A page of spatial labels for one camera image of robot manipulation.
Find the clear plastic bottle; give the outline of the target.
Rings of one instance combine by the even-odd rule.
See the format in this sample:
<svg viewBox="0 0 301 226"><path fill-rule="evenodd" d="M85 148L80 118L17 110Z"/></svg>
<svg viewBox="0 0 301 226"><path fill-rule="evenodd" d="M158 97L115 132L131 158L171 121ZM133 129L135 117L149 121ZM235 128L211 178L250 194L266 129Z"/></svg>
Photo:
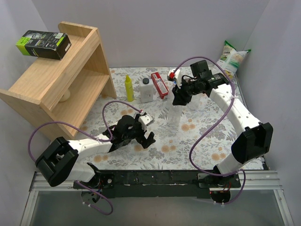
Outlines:
<svg viewBox="0 0 301 226"><path fill-rule="evenodd" d="M198 110L201 102L202 94L193 95L188 107L191 110Z"/></svg>
<svg viewBox="0 0 301 226"><path fill-rule="evenodd" d="M173 88L175 87L176 84L173 84L169 87L168 90L168 95L167 95L167 108L169 108L172 105L173 99L174 99L174 94L173 94Z"/></svg>
<svg viewBox="0 0 301 226"><path fill-rule="evenodd" d="M168 113L168 124L170 126L178 126L182 115L181 105L170 105Z"/></svg>

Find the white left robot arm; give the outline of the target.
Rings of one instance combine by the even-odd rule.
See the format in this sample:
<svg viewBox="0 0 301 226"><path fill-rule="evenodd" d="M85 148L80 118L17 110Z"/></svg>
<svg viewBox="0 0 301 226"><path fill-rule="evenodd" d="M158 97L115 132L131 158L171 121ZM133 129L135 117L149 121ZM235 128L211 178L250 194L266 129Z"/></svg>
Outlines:
<svg viewBox="0 0 301 226"><path fill-rule="evenodd" d="M56 138L35 161L51 187L66 180L80 181L89 188L96 189L106 184L100 170L92 163L82 163L90 156L110 153L128 145L133 139L144 149L155 142L154 133L145 136L153 118L147 114L135 117L124 115L105 132L93 138L66 140Z"/></svg>

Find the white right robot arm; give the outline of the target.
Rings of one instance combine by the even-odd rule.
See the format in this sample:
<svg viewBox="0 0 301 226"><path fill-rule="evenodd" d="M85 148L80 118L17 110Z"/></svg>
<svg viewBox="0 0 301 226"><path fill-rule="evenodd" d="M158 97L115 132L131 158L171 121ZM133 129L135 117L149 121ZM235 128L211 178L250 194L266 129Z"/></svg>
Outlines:
<svg viewBox="0 0 301 226"><path fill-rule="evenodd" d="M224 70L213 74L209 69L206 57L190 65L192 76L187 79L176 67L168 73L168 80L176 83L172 89L172 104L187 105L194 95L206 94L223 111L223 116L204 134L209 134L224 118L228 118L237 134L231 146L231 153L212 172L213 183L218 187L226 186L230 176L252 161L269 152L273 127L270 123L262 123L254 117L244 104L235 96L235 86Z"/></svg>

